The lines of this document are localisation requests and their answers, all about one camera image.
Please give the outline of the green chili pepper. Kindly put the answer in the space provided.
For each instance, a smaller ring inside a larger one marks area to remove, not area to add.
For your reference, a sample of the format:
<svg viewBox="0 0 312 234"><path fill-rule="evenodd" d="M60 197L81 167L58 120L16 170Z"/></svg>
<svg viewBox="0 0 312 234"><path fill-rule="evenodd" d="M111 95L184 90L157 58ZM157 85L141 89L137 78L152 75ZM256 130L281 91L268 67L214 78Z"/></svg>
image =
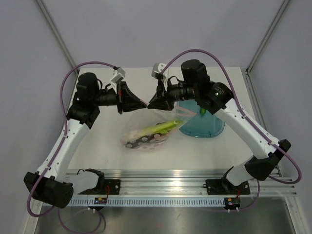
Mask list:
<svg viewBox="0 0 312 234"><path fill-rule="evenodd" d="M199 114L200 114L201 116L204 116L204 115L206 114L206 110L203 109L203 108L200 108Z"/></svg>

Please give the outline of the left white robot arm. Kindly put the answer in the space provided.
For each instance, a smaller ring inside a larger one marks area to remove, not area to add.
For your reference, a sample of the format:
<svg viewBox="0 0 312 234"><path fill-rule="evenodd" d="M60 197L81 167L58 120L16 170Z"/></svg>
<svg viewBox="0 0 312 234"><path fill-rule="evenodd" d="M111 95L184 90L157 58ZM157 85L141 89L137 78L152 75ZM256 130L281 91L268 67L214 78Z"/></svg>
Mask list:
<svg viewBox="0 0 312 234"><path fill-rule="evenodd" d="M119 180L106 180L103 172L86 169L75 182L66 182L68 166L84 137L93 127L100 114L101 106L116 106L122 114L143 109L146 104L134 95L123 80L125 71L114 70L109 84L102 88L94 73L78 77L72 105L65 115L64 128L47 159L36 172L28 172L24 183L32 199L54 207L65 208L73 195L108 195Z"/></svg>

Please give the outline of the clear zip top bag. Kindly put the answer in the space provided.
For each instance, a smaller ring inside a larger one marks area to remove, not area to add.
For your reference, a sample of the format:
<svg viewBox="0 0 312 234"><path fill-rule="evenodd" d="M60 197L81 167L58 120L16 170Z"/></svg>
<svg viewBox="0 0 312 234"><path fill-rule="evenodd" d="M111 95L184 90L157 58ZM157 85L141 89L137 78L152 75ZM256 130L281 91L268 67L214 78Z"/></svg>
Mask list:
<svg viewBox="0 0 312 234"><path fill-rule="evenodd" d="M120 135L120 143L127 149L154 151L195 115L195 112L179 106L172 111L136 110Z"/></svg>

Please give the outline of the celery stalk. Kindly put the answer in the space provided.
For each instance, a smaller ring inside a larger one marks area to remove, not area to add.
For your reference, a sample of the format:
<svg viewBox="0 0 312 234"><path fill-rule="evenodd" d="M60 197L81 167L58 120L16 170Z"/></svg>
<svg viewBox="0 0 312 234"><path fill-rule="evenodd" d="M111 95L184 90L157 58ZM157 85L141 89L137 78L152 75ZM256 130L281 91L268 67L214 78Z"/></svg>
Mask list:
<svg viewBox="0 0 312 234"><path fill-rule="evenodd" d="M163 123L151 126L151 127L132 131L132 133L134 134L134 136L145 136L145 135L152 135L152 134L157 134L157 133L167 134L169 131L173 129L180 128L185 123L186 123L185 120L174 119L174 120L163 122Z"/></svg>

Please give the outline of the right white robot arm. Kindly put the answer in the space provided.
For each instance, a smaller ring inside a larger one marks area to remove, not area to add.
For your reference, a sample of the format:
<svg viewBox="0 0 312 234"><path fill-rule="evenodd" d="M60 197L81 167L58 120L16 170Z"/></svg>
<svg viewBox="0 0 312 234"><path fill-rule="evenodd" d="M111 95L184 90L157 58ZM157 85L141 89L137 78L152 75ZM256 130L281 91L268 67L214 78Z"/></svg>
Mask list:
<svg viewBox="0 0 312 234"><path fill-rule="evenodd" d="M210 184L215 194L234 194L249 180L266 180L284 156L283 153L290 149L290 142L278 140L254 119L242 114L233 92L224 83L211 81L206 66L199 60L182 63L181 71L183 80L171 84L164 74L165 64L154 65L152 77L158 82L148 109L171 111L176 101L194 100L201 108L230 126L247 144L253 155Z"/></svg>

